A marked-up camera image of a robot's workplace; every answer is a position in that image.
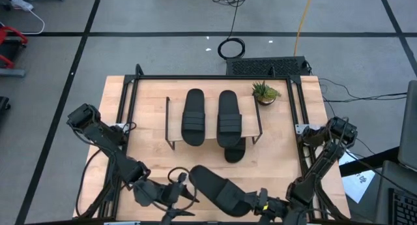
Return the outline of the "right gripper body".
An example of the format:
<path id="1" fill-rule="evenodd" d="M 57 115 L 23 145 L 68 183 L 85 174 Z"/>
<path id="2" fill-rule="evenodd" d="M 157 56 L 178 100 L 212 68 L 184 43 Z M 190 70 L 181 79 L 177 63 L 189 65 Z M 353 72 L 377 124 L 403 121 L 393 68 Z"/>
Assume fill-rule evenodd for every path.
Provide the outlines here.
<path id="1" fill-rule="evenodd" d="M 267 189 L 261 188 L 258 198 L 256 205 L 260 207 L 261 216 L 258 225 L 270 224 L 270 221 L 274 222 L 276 217 L 284 218 L 287 215 L 289 202 L 269 197 Z"/>

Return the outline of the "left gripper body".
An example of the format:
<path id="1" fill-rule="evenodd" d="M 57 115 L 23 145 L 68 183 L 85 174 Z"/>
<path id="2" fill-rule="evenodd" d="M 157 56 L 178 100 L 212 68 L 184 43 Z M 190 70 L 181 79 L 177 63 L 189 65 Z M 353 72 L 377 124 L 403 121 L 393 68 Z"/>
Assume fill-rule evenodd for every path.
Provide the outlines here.
<path id="1" fill-rule="evenodd" d="M 173 205 L 178 202 L 179 197 L 181 196 L 180 193 L 185 185 L 184 182 L 186 178 L 186 173 L 180 173 L 176 181 L 162 186 L 162 191 L 159 193 L 158 199 L 156 200 L 158 203 L 167 207 L 166 209 L 162 208 L 162 210 L 165 211 L 165 215 L 162 217 L 161 225 L 170 225 L 171 221 L 174 219 L 169 217 L 169 212 L 170 210 L 175 209 Z"/>

